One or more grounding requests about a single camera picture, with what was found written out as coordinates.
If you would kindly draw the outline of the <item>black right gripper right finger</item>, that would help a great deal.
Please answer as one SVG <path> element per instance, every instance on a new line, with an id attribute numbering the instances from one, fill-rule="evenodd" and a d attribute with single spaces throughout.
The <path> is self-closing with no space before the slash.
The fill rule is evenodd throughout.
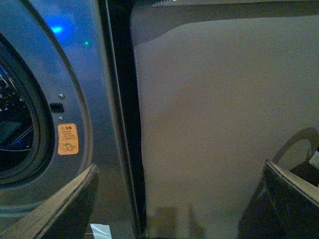
<path id="1" fill-rule="evenodd" d="M 238 233 L 240 239 L 317 239 L 319 170 L 308 162 L 287 170 L 267 161 Z"/>

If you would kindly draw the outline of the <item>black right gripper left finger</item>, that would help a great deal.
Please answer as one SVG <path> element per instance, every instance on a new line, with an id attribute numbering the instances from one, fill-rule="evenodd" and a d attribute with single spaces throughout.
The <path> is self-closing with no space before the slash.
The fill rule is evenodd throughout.
<path id="1" fill-rule="evenodd" d="M 99 170 L 92 164 L 0 234 L 2 239 L 83 239 L 93 212 Z"/>

